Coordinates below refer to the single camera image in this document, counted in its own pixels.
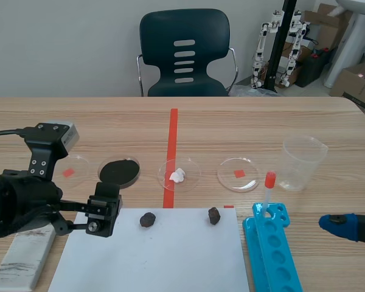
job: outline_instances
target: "test tube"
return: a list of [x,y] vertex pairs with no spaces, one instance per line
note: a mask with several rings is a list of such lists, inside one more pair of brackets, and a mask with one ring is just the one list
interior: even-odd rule
[[270,201],[270,197],[272,194],[272,189],[274,187],[274,183],[276,181],[276,173],[275,172],[267,172],[265,178],[265,201],[262,204],[261,213],[262,216],[265,217],[266,209],[268,208],[268,204]]

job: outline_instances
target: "blue test tube rack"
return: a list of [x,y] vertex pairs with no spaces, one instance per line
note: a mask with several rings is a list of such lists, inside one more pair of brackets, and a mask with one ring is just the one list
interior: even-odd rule
[[262,203],[253,205],[254,217],[243,221],[256,292],[302,292],[284,228],[290,224],[282,203],[269,203],[261,213]]

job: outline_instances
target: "red square sticker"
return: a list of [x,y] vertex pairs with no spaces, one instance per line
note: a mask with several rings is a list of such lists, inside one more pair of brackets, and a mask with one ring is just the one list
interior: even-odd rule
[[234,170],[234,175],[236,178],[242,178],[245,176],[245,172],[243,171],[243,169],[241,170]]
[[67,169],[65,170],[62,175],[65,177],[65,178],[68,178],[70,176],[72,176],[74,174],[74,169]]

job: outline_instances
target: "red test tube cap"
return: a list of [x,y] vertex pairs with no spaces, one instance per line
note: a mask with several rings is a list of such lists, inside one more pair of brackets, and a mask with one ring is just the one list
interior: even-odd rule
[[267,172],[265,178],[265,187],[267,187],[268,189],[273,189],[275,182],[276,182],[276,173]]

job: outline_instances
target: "wooden table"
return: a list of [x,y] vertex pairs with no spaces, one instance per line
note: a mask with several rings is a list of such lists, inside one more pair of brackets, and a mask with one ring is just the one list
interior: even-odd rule
[[[365,214],[365,115],[344,98],[0,98],[0,130],[71,120],[80,133],[71,153],[87,157],[90,178],[72,189],[63,185],[64,198],[86,201],[105,158],[133,155],[141,163],[141,177],[122,191],[124,206],[162,207],[157,172],[166,158],[171,108],[179,111],[177,156],[190,156],[202,170],[196,188],[175,195],[175,207],[237,208],[251,291],[241,222],[252,215],[252,204],[263,200],[263,184],[252,192],[231,192],[218,182],[217,166],[232,155],[249,156],[264,179],[288,135],[307,134],[325,143],[328,155],[307,189],[290,193],[275,187],[273,201],[287,205],[287,238],[305,291],[365,291],[365,243],[335,237],[318,226],[321,215]],[[26,169],[19,157],[27,153],[22,139],[0,137],[0,173]],[[0,240],[0,261],[11,242],[12,237]],[[36,291],[48,290],[65,242],[66,237],[55,239]]]

